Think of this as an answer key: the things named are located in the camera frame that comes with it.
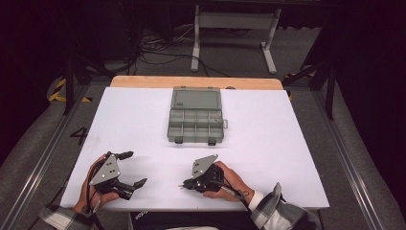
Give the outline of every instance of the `table leg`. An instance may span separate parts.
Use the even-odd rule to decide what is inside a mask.
[[[261,43],[261,48],[263,55],[265,57],[266,65],[268,66],[268,70],[270,74],[276,74],[277,68],[275,67],[274,59],[272,59],[270,47],[272,39],[274,38],[275,31],[278,26],[278,21],[280,18],[281,9],[275,10],[275,13],[272,18],[271,26],[269,28],[268,40],[266,42]]]

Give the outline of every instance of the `wrist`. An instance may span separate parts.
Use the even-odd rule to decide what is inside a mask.
[[[245,194],[245,196],[244,196],[244,199],[245,199],[245,202],[247,202],[247,204],[249,205],[250,203],[251,203],[251,200],[253,199],[253,197],[254,197],[254,193],[255,193],[255,191],[254,190],[252,190],[251,188],[247,188],[247,190],[245,190],[247,193]]]
[[[83,207],[86,206],[83,202],[78,202],[74,207],[71,208],[72,211],[78,214],[82,214]]]

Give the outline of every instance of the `yellow tape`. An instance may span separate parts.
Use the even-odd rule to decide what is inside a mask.
[[[54,89],[54,93],[51,95],[51,97],[48,99],[50,102],[51,101],[58,101],[58,102],[63,102],[63,103],[66,103],[66,97],[61,97],[61,96],[59,96],[59,92],[60,92],[60,89],[62,89],[62,87],[63,87],[63,85],[66,83],[66,79],[61,79],[58,83],[57,83],[57,85],[56,85],[56,87],[55,87],[55,89]],[[83,98],[81,101],[83,102],[83,103],[91,103],[92,102],[92,98]]]

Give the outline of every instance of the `gray carpet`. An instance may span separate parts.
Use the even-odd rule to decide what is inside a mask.
[[[305,59],[312,42],[319,30],[277,30],[271,46],[278,74],[271,76],[265,66],[259,43],[266,37],[266,32],[251,31],[246,35],[234,35],[225,31],[207,31],[202,35],[200,58],[208,66],[233,77],[277,78],[282,80],[288,73],[295,73]],[[166,54],[192,53],[192,42],[185,40],[164,51]],[[173,59],[168,56],[145,54],[149,62],[159,63]],[[197,73],[190,71],[191,60],[181,58],[167,64],[146,64],[138,61],[136,75],[147,76],[206,76],[200,65]],[[208,70],[211,77],[222,77],[214,70]],[[293,95],[292,106],[304,133],[316,168],[325,187],[330,207],[321,210],[321,219],[325,229],[371,229],[360,204],[349,183],[342,166],[334,139],[324,122],[324,112],[318,108],[314,94],[306,87],[307,79],[302,79],[287,87]],[[35,188],[22,218],[16,229],[27,229],[34,221],[40,208],[46,205],[64,184],[69,172],[78,158],[81,145],[79,138],[70,137],[82,127],[89,128],[96,113],[102,92],[108,86],[106,77],[94,78],[86,97],[92,103],[79,103],[72,120],[63,133],[60,143],[55,147],[55,155],[47,171]],[[36,162],[47,148],[49,140],[56,131],[62,118],[64,103],[52,102],[52,105],[27,130],[20,142],[11,152],[0,169],[0,222],[4,222],[20,191],[29,179]],[[397,203],[385,182],[374,167],[365,146],[352,122],[350,114],[337,87],[333,107],[334,124],[337,125],[350,159],[362,176],[365,187],[371,195],[372,204],[384,229],[406,229],[405,221],[399,212]],[[106,229],[127,229],[127,214],[100,212],[100,219]],[[41,220],[34,229],[51,229]]]

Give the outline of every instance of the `container lid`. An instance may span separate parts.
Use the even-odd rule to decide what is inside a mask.
[[[174,87],[172,108],[221,109],[219,88]]]

